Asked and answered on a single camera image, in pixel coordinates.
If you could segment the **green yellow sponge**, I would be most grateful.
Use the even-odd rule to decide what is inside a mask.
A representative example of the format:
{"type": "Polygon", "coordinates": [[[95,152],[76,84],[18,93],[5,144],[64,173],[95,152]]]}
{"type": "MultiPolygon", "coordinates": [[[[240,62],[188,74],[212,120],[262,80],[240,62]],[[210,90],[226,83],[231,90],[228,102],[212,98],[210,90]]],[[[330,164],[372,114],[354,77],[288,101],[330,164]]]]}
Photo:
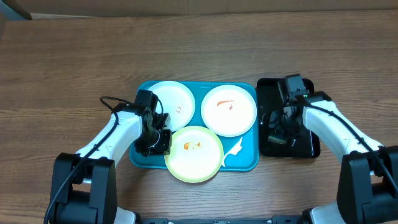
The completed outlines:
{"type": "Polygon", "coordinates": [[[281,133],[270,133],[268,136],[268,141],[276,144],[286,144],[288,138],[281,133]]]}

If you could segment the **yellow-green plate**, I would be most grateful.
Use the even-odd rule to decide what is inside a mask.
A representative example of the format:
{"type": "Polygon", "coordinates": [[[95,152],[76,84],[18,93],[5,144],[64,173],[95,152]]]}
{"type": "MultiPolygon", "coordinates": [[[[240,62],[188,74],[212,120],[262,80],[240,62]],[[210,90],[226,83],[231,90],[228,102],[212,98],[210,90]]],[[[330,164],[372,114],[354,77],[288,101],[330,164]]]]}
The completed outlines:
{"type": "Polygon", "coordinates": [[[170,154],[164,159],[175,178],[195,184],[211,179],[219,171],[223,156],[223,145],[213,131],[187,126],[173,133],[170,154]]]}

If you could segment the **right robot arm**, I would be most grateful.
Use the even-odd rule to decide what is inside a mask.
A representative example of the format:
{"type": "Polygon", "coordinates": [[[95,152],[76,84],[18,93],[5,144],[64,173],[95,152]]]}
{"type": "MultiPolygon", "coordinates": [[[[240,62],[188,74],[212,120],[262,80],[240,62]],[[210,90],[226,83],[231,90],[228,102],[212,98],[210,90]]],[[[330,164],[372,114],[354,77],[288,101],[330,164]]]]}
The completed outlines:
{"type": "Polygon", "coordinates": [[[343,116],[323,91],[310,92],[299,74],[277,82],[281,106],[270,115],[272,143],[292,147],[304,130],[341,163],[336,200],[302,212],[299,223],[384,223],[397,219],[397,146],[383,146],[343,116]]]}

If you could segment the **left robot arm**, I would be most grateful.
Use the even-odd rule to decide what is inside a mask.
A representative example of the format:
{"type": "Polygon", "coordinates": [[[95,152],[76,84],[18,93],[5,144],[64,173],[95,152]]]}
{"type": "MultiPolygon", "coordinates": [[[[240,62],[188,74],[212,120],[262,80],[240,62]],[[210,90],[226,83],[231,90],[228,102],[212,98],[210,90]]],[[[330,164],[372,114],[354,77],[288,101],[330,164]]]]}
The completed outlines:
{"type": "Polygon", "coordinates": [[[170,116],[149,90],[133,102],[119,99],[108,124],[85,147],[55,159],[50,203],[44,223],[136,223],[134,212],[118,206],[116,166],[129,146],[144,157],[170,152],[170,116]]]}

